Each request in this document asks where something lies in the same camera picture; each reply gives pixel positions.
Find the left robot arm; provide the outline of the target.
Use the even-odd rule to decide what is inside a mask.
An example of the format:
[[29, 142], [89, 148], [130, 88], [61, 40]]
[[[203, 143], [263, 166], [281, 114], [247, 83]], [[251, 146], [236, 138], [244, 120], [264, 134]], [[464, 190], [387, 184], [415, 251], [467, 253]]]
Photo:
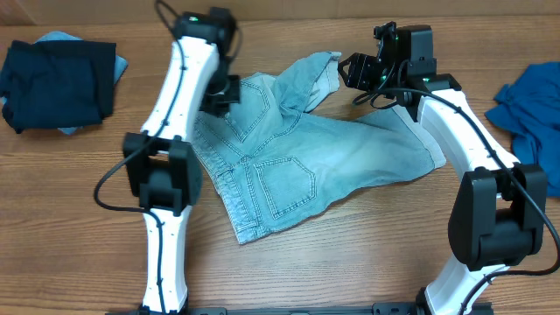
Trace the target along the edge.
[[200, 197], [202, 171], [193, 149], [199, 112], [224, 116], [240, 100], [229, 72], [242, 37], [231, 11], [184, 12], [171, 26], [171, 60], [156, 105], [122, 153], [146, 225], [147, 284], [140, 314], [185, 314], [186, 228]]

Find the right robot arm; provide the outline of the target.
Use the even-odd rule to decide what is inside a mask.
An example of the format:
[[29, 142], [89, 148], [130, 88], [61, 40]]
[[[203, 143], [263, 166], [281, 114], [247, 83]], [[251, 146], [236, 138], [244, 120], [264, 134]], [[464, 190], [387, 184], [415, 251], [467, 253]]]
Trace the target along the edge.
[[480, 295], [495, 279], [521, 274], [552, 230], [545, 213], [547, 179], [537, 164], [523, 164], [485, 129], [456, 79], [437, 70], [432, 29], [425, 24], [376, 26], [376, 55], [341, 61], [356, 102], [378, 97], [407, 109], [437, 142], [460, 186], [448, 223], [451, 257], [412, 302], [376, 303], [375, 314], [489, 314]]

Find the light blue denim shorts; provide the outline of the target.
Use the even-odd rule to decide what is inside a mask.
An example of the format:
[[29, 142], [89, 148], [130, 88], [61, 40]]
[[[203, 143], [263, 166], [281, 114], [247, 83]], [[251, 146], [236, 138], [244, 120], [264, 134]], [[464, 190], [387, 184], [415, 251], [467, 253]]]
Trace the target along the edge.
[[200, 113], [193, 147], [241, 244], [292, 228], [355, 190], [420, 178], [445, 165], [404, 108], [354, 121], [315, 114], [340, 86], [338, 52], [315, 52], [279, 75], [241, 81], [222, 117]]

